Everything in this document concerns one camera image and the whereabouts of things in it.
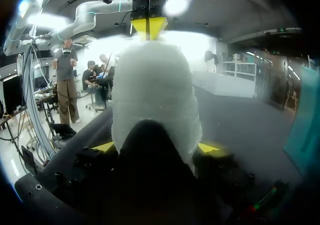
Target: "gray floor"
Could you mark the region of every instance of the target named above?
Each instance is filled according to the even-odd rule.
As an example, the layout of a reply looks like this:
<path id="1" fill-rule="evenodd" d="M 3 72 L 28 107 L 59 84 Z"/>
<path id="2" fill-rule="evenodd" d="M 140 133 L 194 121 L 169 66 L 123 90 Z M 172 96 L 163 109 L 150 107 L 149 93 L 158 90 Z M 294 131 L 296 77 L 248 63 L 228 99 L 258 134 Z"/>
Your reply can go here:
<path id="1" fill-rule="evenodd" d="M 204 141 L 226 146 L 235 153 L 241 166 L 263 179 L 282 179 L 291 184 L 299 181 L 298 171 L 283 151 L 291 129 L 290 114 L 252 98 L 214 96 L 201 88 L 195 88 L 195 95 Z M 90 101 L 90 97 L 78 101 L 82 121 L 71 124 L 73 129 L 80 131 L 100 114 L 85 108 Z M 59 115 L 55 111 L 52 113 L 54 120 L 59 122 Z M 40 116 L 49 134 L 43 111 Z M 10 124 L 17 134 L 17 120 L 10 120 Z M 9 138 L 7 133 L 6 130 L 0 131 L 0 136 Z M 24 145 L 29 139 L 27 131 L 23 130 L 19 145 Z M 25 174 L 12 143 L 1 141 L 0 161 L 11 184 Z"/>
<path id="2" fill-rule="evenodd" d="M 291 126 L 289 113 L 255 98 L 215 96 L 195 87 L 203 141 L 218 142 L 242 167 L 260 179 L 292 185 L 300 174 L 283 151 Z"/>

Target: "seated person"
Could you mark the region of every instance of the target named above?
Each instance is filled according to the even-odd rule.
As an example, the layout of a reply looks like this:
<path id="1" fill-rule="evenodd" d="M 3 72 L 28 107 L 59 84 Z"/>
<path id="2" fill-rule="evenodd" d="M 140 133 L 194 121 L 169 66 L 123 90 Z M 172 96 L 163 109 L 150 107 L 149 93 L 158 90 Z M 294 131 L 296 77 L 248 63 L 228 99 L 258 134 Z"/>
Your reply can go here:
<path id="1" fill-rule="evenodd" d="M 102 69 L 99 67 L 98 64 L 94 66 L 93 71 L 95 72 L 95 74 L 96 74 L 97 76 L 99 76 L 101 73 L 104 72 L 104 71 L 102 71 Z"/>
<path id="2" fill-rule="evenodd" d="M 103 102 L 101 91 L 100 91 L 101 86 L 89 81 L 94 78 L 93 69 L 95 65 L 96 65 L 95 61 L 88 61 L 88 69 L 84 71 L 82 76 L 82 85 L 83 85 L 83 90 L 85 90 L 87 93 L 92 93 L 92 94 L 94 93 L 96 105 L 103 106 L 104 102 Z"/>
<path id="3" fill-rule="evenodd" d="M 110 65 L 108 64 L 108 58 L 105 54 L 101 54 L 99 58 L 102 62 L 102 65 L 100 68 L 101 68 L 102 72 L 104 73 L 104 75 L 108 76 L 108 73 L 110 71 Z"/>

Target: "screw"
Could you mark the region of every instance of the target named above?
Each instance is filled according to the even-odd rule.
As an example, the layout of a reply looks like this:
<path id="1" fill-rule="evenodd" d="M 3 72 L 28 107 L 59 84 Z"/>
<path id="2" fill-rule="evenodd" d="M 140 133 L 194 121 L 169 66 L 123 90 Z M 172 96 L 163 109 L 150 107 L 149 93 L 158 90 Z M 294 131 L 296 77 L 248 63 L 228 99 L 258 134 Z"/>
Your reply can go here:
<path id="1" fill-rule="evenodd" d="M 70 179 L 70 180 L 69 180 L 69 184 L 71 184 L 71 185 L 74 185 L 76 182 L 77 182 L 76 179 Z"/>
<path id="2" fill-rule="evenodd" d="M 40 191 L 42 189 L 42 186 L 40 184 L 35 185 L 35 190 Z"/>
<path id="3" fill-rule="evenodd" d="M 249 173 L 249 177 L 250 177 L 251 179 L 255 179 L 255 174 L 254 174 L 253 172 L 250 172 L 250 173 Z"/>

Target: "monitor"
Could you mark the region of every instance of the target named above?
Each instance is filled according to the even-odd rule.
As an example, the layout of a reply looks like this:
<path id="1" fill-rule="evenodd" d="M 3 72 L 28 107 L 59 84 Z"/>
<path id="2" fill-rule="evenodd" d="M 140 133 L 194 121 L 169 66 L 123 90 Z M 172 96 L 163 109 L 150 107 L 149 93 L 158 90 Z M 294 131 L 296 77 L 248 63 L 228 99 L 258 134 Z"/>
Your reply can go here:
<path id="1" fill-rule="evenodd" d="M 20 78 L 20 76 L 16 76 L 3 82 L 5 110 L 9 115 L 12 114 L 18 106 L 23 107 L 26 104 Z"/>

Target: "table leg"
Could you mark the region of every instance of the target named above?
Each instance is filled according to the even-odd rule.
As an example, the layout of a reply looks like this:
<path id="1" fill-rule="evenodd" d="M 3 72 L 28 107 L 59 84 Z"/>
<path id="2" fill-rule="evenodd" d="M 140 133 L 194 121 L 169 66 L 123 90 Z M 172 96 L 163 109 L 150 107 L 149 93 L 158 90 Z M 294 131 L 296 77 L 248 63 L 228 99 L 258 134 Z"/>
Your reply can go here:
<path id="1" fill-rule="evenodd" d="M 47 116 L 47 111 L 46 111 L 44 102 L 42 102 L 42 105 L 43 105 L 45 120 L 46 120 L 46 122 L 48 123 L 48 126 L 49 126 L 49 129 L 50 129 L 50 132 L 52 133 L 52 136 L 54 136 L 54 131 L 53 131 L 53 129 L 52 129 L 51 126 L 50 126 L 50 121 L 49 121 L 49 118 L 48 118 L 48 116 Z"/>
<path id="2" fill-rule="evenodd" d="M 21 151 L 19 150 L 19 147 L 18 147 L 18 145 L 17 145 L 17 143 L 16 143 L 16 140 L 14 139 L 14 136 L 12 135 L 12 132 L 11 132 L 11 129 L 10 129 L 10 126 L 9 126 L 8 122 L 6 122 L 6 126 L 8 127 L 8 131 L 9 131 L 10 137 L 11 137 L 11 139 L 12 139 L 12 142 L 13 142 L 15 148 L 16 148 L 16 151 L 18 152 L 19 156 L 20 156 L 20 157 L 22 158 L 22 160 L 23 160 L 24 157 L 22 156 L 22 153 L 21 153 Z"/>
<path id="3" fill-rule="evenodd" d="M 51 113 L 51 110 L 50 110 L 50 107 L 49 107 L 49 103 L 46 104 L 46 107 L 47 107 L 48 112 L 49 112 L 49 117 L 50 117 L 50 119 L 51 119 L 51 123 L 54 124 L 55 121 L 54 121 L 54 118 L 52 117 L 52 113 Z"/>

